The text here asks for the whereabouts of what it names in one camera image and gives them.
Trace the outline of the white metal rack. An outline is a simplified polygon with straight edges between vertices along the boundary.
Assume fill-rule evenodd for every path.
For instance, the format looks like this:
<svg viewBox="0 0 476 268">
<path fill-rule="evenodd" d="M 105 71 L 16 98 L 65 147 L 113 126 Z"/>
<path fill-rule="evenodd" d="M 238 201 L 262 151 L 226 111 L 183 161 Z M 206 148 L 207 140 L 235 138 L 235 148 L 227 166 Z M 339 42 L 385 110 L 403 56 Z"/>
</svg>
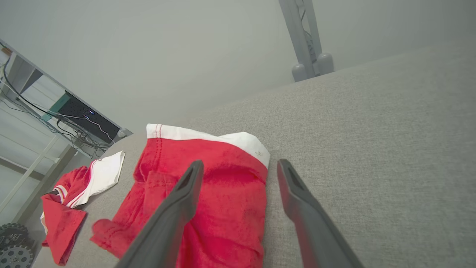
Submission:
<svg viewBox="0 0 476 268">
<path fill-rule="evenodd" d="M 19 212 L 66 145 L 51 129 L 0 100 L 0 219 Z"/>
</svg>

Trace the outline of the red white basketball jersey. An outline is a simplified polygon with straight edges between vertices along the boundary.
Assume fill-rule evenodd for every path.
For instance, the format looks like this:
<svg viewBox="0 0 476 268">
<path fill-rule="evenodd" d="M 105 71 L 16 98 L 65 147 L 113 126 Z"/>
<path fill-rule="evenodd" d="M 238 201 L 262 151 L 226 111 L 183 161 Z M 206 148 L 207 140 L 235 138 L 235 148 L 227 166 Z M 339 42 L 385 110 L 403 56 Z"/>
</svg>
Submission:
<svg viewBox="0 0 476 268">
<path fill-rule="evenodd" d="M 81 166 L 65 173 L 53 187 L 60 196 L 43 195 L 41 224 L 46 233 L 42 245 L 49 247 L 53 261 L 65 266 L 76 236 L 87 213 L 77 209 L 85 205 L 89 198 L 105 192 L 119 181 L 125 153 L 118 153 L 94 160 L 89 166 Z"/>
</svg>

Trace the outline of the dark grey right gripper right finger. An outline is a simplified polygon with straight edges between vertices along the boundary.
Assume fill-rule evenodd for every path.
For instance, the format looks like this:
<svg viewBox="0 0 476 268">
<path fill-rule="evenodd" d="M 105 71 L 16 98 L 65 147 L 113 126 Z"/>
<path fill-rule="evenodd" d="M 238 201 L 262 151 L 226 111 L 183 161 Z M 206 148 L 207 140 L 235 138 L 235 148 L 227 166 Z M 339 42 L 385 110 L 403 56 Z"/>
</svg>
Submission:
<svg viewBox="0 0 476 268">
<path fill-rule="evenodd" d="M 278 161 L 283 209 L 294 223 L 304 268 L 364 268 L 290 161 Z"/>
</svg>

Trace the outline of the black electronics box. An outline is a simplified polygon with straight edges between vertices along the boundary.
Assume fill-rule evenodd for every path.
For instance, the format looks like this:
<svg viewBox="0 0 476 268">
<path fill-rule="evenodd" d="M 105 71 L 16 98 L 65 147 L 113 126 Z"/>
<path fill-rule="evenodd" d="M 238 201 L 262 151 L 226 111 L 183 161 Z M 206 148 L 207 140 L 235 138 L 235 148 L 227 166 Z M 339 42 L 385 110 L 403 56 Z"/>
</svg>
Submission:
<svg viewBox="0 0 476 268">
<path fill-rule="evenodd" d="M 69 93 L 63 94 L 58 99 L 58 103 L 57 114 L 60 117 L 71 120 L 84 129 L 87 134 L 92 134 L 106 144 L 112 143 L 120 130 L 119 127 Z"/>
</svg>

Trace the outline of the grey aluminium truss post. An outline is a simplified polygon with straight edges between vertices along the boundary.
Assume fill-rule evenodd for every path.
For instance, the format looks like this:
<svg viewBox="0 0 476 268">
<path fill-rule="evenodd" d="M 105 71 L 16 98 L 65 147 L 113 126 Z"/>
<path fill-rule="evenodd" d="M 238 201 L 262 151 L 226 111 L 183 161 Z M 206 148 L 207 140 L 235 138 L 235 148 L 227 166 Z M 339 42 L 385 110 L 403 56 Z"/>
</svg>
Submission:
<svg viewBox="0 0 476 268">
<path fill-rule="evenodd" d="M 296 54 L 295 82 L 334 72 L 332 55 L 323 52 L 313 0 L 278 0 Z"/>
</svg>

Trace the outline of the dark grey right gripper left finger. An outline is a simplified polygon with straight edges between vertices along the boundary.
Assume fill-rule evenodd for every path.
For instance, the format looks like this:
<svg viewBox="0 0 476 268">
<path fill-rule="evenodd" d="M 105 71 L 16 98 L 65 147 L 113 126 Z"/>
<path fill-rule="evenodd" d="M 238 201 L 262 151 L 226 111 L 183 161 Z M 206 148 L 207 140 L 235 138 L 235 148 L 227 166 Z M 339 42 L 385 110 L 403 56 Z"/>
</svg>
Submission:
<svg viewBox="0 0 476 268">
<path fill-rule="evenodd" d="M 175 268 L 185 226 L 197 211 L 203 168 L 192 162 L 115 268 Z"/>
</svg>

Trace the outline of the red white sports shorts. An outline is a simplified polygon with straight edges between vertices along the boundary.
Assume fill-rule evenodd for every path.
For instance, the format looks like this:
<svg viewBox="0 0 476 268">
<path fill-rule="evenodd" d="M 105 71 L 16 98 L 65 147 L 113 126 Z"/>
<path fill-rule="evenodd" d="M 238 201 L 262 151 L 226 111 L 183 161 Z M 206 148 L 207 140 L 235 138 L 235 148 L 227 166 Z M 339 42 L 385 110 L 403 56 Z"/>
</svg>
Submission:
<svg viewBox="0 0 476 268">
<path fill-rule="evenodd" d="M 266 178 L 270 154 L 246 132 L 213 136 L 148 124 L 147 143 L 130 192 L 91 241 L 122 257 L 195 160 L 204 165 L 195 216 L 185 226 L 176 268 L 262 268 Z"/>
</svg>

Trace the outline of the grey metal beam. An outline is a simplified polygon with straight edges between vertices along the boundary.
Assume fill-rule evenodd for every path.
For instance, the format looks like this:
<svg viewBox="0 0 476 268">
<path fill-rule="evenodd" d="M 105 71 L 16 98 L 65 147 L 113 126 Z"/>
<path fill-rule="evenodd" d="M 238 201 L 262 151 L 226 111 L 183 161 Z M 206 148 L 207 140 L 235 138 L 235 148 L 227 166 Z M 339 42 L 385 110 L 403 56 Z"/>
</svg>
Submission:
<svg viewBox="0 0 476 268">
<path fill-rule="evenodd" d="M 60 176 L 61 171 L 70 162 L 76 152 L 77 151 L 71 146 L 67 146 L 67 148 L 64 149 L 59 156 L 58 162 L 55 163 L 48 172 L 46 172 L 46 175 L 43 176 L 42 180 L 31 193 L 31 196 L 26 200 L 25 204 L 22 205 L 13 219 L 14 223 L 25 224 L 28 221 L 28 218 L 39 205 L 41 196 L 55 183 L 56 179 Z"/>
</svg>

